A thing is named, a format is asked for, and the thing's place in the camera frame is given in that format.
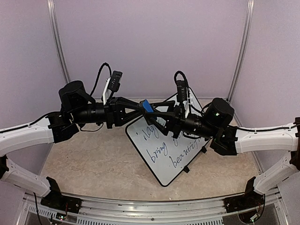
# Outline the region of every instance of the black robot arm segment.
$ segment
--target black robot arm segment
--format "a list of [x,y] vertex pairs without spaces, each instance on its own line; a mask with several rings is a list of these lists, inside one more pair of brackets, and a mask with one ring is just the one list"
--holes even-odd
[[105,105],[102,102],[96,102],[86,93],[81,81],[68,83],[60,89],[59,95],[62,117],[78,124],[81,128],[86,123],[101,125],[105,122],[107,128],[112,128],[113,125],[120,127],[141,115],[139,103],[123,97],[111,97],[107,99]]
[[[234,109],[223,99],[215,98],[202,115],[189,113],[185,117],[183,104],[175,105],[174,110],[160,112],[144,112],[148,124],[154,124],[164,135],[169,131],[177,138],[181,131],[188,135],[212,138],[211,148],[220,155],[236,155],[234,142],[236,141],[236,128],[229,127],[233,119]],[[165,120],[162,126],[156,118]]]

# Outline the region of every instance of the black marker writing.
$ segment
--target black marker writing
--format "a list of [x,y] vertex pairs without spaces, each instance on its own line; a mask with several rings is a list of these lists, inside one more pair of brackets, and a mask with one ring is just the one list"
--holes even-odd
[[148,149],[146,149],[146,151],[153,163],[155,163],[156,159],[160,156],[161,153],[163,153],[164,156],[168,155],[168,147],[164,142],[162,143],[162,147],[156,147],[156,150],[153,152],[153,156],[149,153]]
[[158,133],[158,129],[154,126],[154,125],[151,125],[151,126],[148,126],[146,128],[146,132],[144,130],[142,130],[143,133],[146,135],[147,138],[150,138],[151,137],[151,134],[154,134],[154,136],[156,138],[159,138],[159,133]]

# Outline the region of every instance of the whiteboard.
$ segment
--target whiteboard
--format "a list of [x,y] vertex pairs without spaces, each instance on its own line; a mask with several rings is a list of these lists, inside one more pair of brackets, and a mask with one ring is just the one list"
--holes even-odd
[[[202,110],[191,89],[190,96],[191,104],[196,109]],[[167,100],[176,101],[176,94]],[[157,109],[165,112],[167,107],[160,106]],[[199,115],[194,109],[192,109],[192,113]],[[206,143],[204,138],[192,140],[183,137],[182,132],[177,139],[172,138],[172,132],[169,132],[168,136],[164,136],[154,125],[148,126],[144,117],[140,117],[127,125],[125,131],[144,162],[163,187],[168,186],[184,170],[185,166],[197,156]]]

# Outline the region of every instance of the white wall panel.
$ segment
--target white wall panel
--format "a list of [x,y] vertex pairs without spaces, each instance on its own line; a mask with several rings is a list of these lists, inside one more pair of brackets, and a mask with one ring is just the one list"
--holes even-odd
[[[256,0],[232,105],[246,127],[294,122],[300,116],[300,1]],[[284,152],[259,152],[268,169]],[[279,185],[292,225],[299,224],[300,173]]]
[[[168,97],[182,70],[198,97],[227,97],[247,0],[62,0],[56,15],[72,80],[91,91],[100,65],[122,71],[119,95]],[[105,69],[95,92],[100,97]]]

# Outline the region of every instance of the table surface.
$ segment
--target table surface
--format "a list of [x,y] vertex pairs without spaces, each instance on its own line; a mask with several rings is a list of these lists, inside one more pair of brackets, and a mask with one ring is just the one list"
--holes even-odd
[[[150,102],[162,101],[149,99]],[[205,105],[210,101],[200,100]],[[191,200],[243,192],[258,175],[251,153],[220,156],[202,152],[169,186],[162,187],[125,134],[125,127],[79,132],[53,145],[41,172],[62,192],[122,200]],[[97,129],[88,124],[85,129]]]

